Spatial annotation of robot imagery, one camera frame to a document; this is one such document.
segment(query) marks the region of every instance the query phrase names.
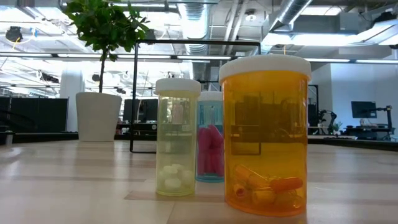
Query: potted plant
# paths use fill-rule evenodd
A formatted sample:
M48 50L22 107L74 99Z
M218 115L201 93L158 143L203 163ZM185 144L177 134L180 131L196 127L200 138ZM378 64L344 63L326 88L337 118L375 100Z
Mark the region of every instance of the potted plant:
M76 94L78 132L81 141L113 141L122 98L102 93L105 61L115 62L112 51L124 47L130 52L139 39L146 36L147 21L139 11L128 4L129 15L122 7L103 0L73 0L68 3L65 14L77 27L80 40L94 51L101 51L99 93Z
M342 122L334 122L333 123L333 134L337 134L337 135L340 135L341 133L340 133L340 128L341 128L341 126L343 125L343 123Z

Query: white wall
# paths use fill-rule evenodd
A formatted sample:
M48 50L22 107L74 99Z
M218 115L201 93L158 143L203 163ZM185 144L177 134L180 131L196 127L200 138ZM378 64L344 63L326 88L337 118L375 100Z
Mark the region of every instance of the white wall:
M330 64L326 64L312 72L312 79L309 84L318 85L319 110L332 110L333 102L331 96L331 69Z
M341 121L343 127L359 125L360 119L353 118L351 102L376 101L373 65L331 64L331 92L336 121Z
M312 72L310 84L319 85L320 110L335 112L343 127L359 125L352 101L375 101L377 107L392 106L392 126L398 128L398 65L328 64ZM369 120L386 124L387 113L378 111L377 119Z
M392 106L392 127L398 128L398 65L374 65L376 106ZM377 122L387 123L387 113L377 112Z

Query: orange pill bottle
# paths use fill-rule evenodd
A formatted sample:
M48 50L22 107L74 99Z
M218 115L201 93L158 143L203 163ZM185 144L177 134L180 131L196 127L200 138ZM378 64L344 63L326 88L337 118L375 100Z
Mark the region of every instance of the orange pill bottle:
M230 206L280 217L305 211L310 79L310 64L287 55L245 57L220 68Z

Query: table surface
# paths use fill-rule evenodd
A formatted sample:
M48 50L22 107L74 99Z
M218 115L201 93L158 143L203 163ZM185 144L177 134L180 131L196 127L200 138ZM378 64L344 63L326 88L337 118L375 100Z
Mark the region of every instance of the table surface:
M135 142L153 151L155 142ZM398 223L398 153L308 146L306 214L262 217L224 203L223 184L194 197L160 197L155 154L128 141L0 147L1 223Z

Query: white bottle cap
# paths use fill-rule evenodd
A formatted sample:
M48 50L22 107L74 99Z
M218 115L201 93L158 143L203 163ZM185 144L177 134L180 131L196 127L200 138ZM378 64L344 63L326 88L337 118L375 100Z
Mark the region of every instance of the white bottle cap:
M311 64L304 58L290 55L255 55L235 59L221 66L218 82L225 78L246 72L291 71L308 76L311 79Z
M161 91L182 90L200 94L200 83L186 78L161 78L156 81L155 94L159 95Z
M223 101L223 93L220 91L203 91L198 101Z

